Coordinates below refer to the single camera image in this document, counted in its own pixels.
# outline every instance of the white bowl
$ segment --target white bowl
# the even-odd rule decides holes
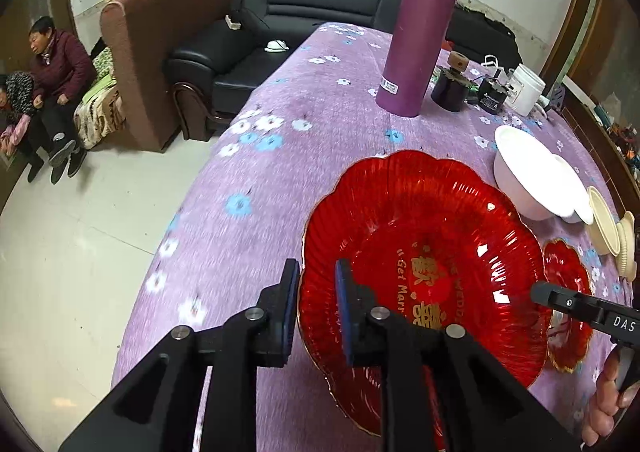
[[[625,277],[629,282],[633,282],[636,278],[636,234],[634,224],[634,215],[631,212],[625,212],[624,217],[616,225],[620,238],[620,253],[616,257],[616,266],[620,276]]]
[[[587,188],[589,204],[593,209],[592,225],[587,225],[587,233],[598,255],[610,253],[617,257],[620,253],[620,235],[613,220],[611,210],[607,206],[604,197],[595,187]]]
[[[582,181],[580,181],[578,174],[575,173],[574,168],[568,162],[558,154],[554,154],[554,158],[556,158],[556,161],[559,162],[564,171],[568,186],[567,193],[570,194],[574,204],[574,213],[570,217],[564,217],[564,220],[568,223],[585,223],[592,225],[593,210],[591,210],[589,204],[587,189],[584,187],[584,184],[582,184]]]
[[[565,172],[547,147],[508,125],[495,130],[495,143],[495,181],[521,215],[534,221],[573,215]]]

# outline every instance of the red plate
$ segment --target red plate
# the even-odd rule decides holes
[[[589,287],[589,273],[576,251],[562,239],[547,242],[544,250],[546,279],[562,287],[585,295],[593,295]],[[558,371],[574,372],[587,355],[593,329],[579,320],[554,311],[548,337],[549,358]]]
[[[339,258],[351,261],[356,282],[372,287],[380,304],[414,324],[460,323],[522,384],[540,374],[551,312],[534,305],[529,290],[544,280],[542,252],[510,200],[468,166],[410,150],[358,161],[306,225],[303,341],[340,408],[378,434],[378,369],[348,368],[342,354]]]

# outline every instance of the floral tablecloth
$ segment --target floral tablecloth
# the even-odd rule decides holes
[[[172,327],[222,324],[279,280],[287,257],[302,261],[311,210],[359,159],[418,149],[462,161],[495,185],[494,131],[513,125],[569,161],[614,211],[595,163],[553,112],[549,120],[491,116],[476,106],[452,113],[430,98],[416,118],[380,109],[374,99],[390,40],[391,35],[371,29],[325,24],[252,94],[214,146],[153,258],[113,384]],[[440,64],[446,56],[443,51]],[[466,74],[476,78],[482,71],[471,63]],[[630,305],[631,290],[618,279],[614,260],[596,255],[581,224],[559,218],[527,224],[541,246],[561,237],[577,249],[596,296]],[[611,349],[607,337],[594,332],[588,356],[574,373],[558,372],[548,363],[530,388],[571,432],[580,426]],[[257,443],[265,452],[379,447],[377,438],[359,431],[337,408],[298,333],[284,369],[258,371]]]

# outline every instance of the black leather sofa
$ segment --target black leather sofa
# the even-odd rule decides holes
[[[214,22],[164,62],[185,138],[206,141],[216,124],[229,123],[253,90],[321,24],[347,22],[392,33],[400,1],[233,0],[229,15],[241,29],[230,29],[225,20]],[[490,24],[484,15],[456,7],[449,27],[454,34],[446,38],[472,60],[496,54],[502,63],[508,59],[517,66],[521,60],[513,33]],[[270,40],[284,40],[289,50],[265,52]]]

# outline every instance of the human hand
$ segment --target human hand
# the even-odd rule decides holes
[[[582,440],[588,446],[595,445],[600,436],[607,436],[613,430],[613,416],[621,408],[631,405],[640,388],[636,382],[625,392],[619,393],[616,388],[620,357],[617,350],[613,350],[596,381],[596,392],[589,400],[587,413],[582,424]]]

